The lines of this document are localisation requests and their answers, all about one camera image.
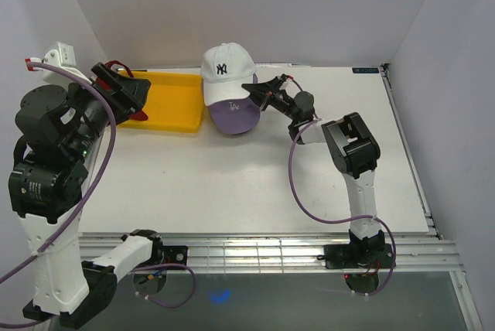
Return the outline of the white baseball cap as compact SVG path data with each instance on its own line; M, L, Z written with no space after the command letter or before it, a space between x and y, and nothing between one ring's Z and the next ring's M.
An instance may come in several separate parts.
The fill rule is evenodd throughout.
M239 101L249 93L241 86L252 84L257 67L247 50L238 43L222 43L203 54L200 76L204 104Z

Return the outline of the purple visor cap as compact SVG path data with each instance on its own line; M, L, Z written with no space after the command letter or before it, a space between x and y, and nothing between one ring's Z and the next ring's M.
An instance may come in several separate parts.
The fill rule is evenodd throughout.
M240 135L254 129L261 112L242 84L256 84L257 74L229 82L202 82L203 99L213 123L225 135Z

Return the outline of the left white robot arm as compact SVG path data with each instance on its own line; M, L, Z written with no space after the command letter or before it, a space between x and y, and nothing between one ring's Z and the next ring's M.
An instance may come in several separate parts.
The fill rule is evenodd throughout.
M117 285L134 269L163 262L160 235L134 230L108 254L80 257L79 223L84 205L101 181L86 162L105 131L142 111L151 84L126 77L103 63L90 80L74 68L28 58L29 70L45 70L69 80L68 87L47 84L21 100L15 124L21 137L13 150L9 195L29 242L26 265L35 272L35 294L23 308L27 319L45 322L59 316L78 329L111 302Z

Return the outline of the red baseball cap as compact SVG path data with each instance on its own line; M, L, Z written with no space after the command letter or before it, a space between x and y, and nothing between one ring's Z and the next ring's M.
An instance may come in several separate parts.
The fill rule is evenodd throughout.
M117 60L97 63L91 68L95 75L95 87L110 104L117 124L128 120L147 121L144 111L151 83L137 78Z

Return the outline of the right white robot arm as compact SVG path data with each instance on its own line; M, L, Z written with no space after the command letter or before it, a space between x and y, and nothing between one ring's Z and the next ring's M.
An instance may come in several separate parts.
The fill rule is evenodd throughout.
M292 195L302 212L322 224L349 224L350 242L341 250L343 258L359 267L367 267L384 252L386 243L382 223L377 217L374 177L380 147L357 112L335 121L324 121L316 114L314 96L299 88L295 96L288 94L285 85L294 78L282 74L260 84L242 84L261 111L268 107L291 120L288 133L292 140L288 157L288 180ZM324 220L303 206L296 192L293 158L297 145L325 143L329 155L346 183L350 217Z

